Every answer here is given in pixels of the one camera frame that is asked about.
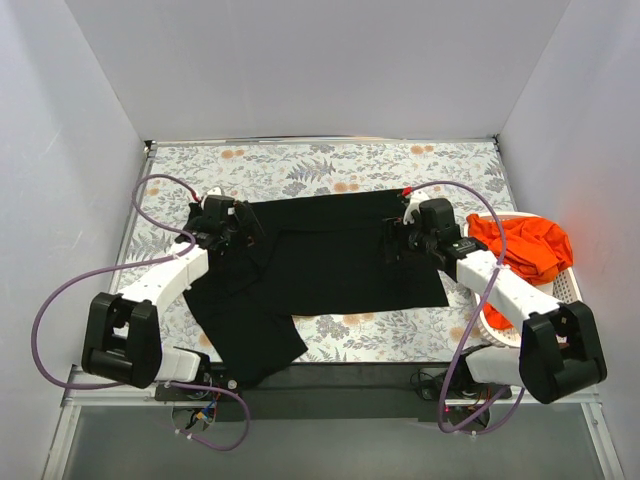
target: laundry basket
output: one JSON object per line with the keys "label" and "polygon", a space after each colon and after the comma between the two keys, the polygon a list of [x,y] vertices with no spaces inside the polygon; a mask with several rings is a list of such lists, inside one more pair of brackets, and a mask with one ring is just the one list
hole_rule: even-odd
{"label": "laundry basket", "polygon": [[[521,217],[537,217],[532,213],[524,212],[496,212],[500,220],[510,220],[512,218]],[[480,213],[478,216],[483,220],[492,220],[492,216],[489,212]],[[463,228],[464,236],[469,235],[469,224],[466,223]],[[538,287],[540,290],[546,291],[544,286]],[[563,303],[571,303],[576,301],[582,301],[580,290],[578,289],[578,283],[576,277],[573,274],[573,269],[568,268],[561,272],[553,281],[552,295]],[[480,301],[480,295],[474,295],[475,305],[478,305]],[[487,323],[487,319],[483,312],[480,312],[478,318],[478,329],[482,334],[482,337],[493,345],[507,346],[507,347],[520,347],[520,333],[515,328],[509,330],[497,330],[491,327]]]}

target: robotic arm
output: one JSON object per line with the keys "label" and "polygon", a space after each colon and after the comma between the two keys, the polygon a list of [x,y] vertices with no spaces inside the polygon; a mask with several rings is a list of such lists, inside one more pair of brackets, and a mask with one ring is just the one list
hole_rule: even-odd
{"label": "robotic arm", "polygon": [[[210,192],[200,207],[202,215],[186,227],[197,241],[190,253],[152,268],[115,295],[94,298],[82,356],[86,372],[139,388],[155,381],[202,382],[208,357],[163,347],[158,318],[208,271],[209,257],[234,244],[252,245],[262,230],[246,202]],[[403,221],[414,225],[410,249],[425,252],[436,268],[474,292],[484,291],[497,259],[477,239],[462,238],[449,201],[414,192]],[[387,237],[397,222],[391,219]],[[396,248],[391,257],[401,254]],[[177,243],[170,254],[181,249]],[[467,382],[523,386],[541,403],[550,403],[606,378],[593,314],[582,302],[561,304],[508,269],[498,275],[489,302],[521,333],[521,348],[490,346],[463,355],[458,369]],[[126,338],[115,332],[125,326]],[[557,337],[566,343],[559,344]]]}

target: orange fabric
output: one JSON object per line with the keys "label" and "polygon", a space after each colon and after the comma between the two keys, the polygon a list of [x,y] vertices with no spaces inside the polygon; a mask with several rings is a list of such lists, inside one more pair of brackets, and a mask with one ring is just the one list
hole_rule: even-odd
{"label": "orange fabric", "polygon": [[[485,243],[496,256],[502,241],[498,226],[476,213],[467,217],[469,235]],[[505,263],[514,273],[532,285],[553,282],[556,276],[573,265],[573,251],[568,235],[546,218],[521,217],[502,222],[507,235]],[[509,321],[491,305],[484,307],[487,323],[498,330],[511,328]]]}

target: folded garment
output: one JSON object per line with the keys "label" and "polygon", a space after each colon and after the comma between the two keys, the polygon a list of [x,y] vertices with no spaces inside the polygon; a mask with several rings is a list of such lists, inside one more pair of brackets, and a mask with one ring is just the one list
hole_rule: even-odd
{"label": "folded garment", "polygon": [[[499,255],[502,240],[497,224],[483,220],[477,214],[467,217],[469,235],[485,243]],[[553,282],[560,272],[573,265],[569,236],[558,225],[541,217],[520,217],[502,222],[507,235],[505,263],[532,285]],[[487,323],[495,329],[507,330],[511,323],[491,305],[486,305]]]}
{"label": "folded garment", "polygon": [[[225,366],[245,385],[302,355],[292,315],[348,314],[447,306],[426,255],[384,256],[383,220],[399,218],[400,190],[252,204],[265,237],[211,256],[185,292],[193,316]],[[199,207],[192,205],[192,216]],[[411,227],[400,226],[408,245]]]}

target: floral tablecloth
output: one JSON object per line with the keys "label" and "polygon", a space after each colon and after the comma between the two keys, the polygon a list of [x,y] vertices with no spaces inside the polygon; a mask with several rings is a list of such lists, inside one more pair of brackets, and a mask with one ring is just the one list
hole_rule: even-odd
{"label": "floral tablecloth", "polygon": [[[151,173],[186,180],[199,192],[220,186],[225,194],[250,202],[401,188],[430,180],[457,180],[482,193],[497,210],[513,210],[499,156],[492,142],[362,143],[166,146],[158,148]],[[445,196],[462,225],[483,211],[478,200],[455,187],[433,187]],[[143,208],[156,219],[181,226],[187,217],[185,190],[169,181],[151,181]],[[137,219],[126,247],[127,261],[159,256],[174,235]],[[123,287],[145,269],[123,272]],[[472,311],[470,292],[443,276],[450,307],[359,315],[294,317],[309,347],[301,361],[448,361]],[[214,346],[180,298],[160,319],[166,344],[208,353]],[[469,345],[480,342],[474,330]]]}

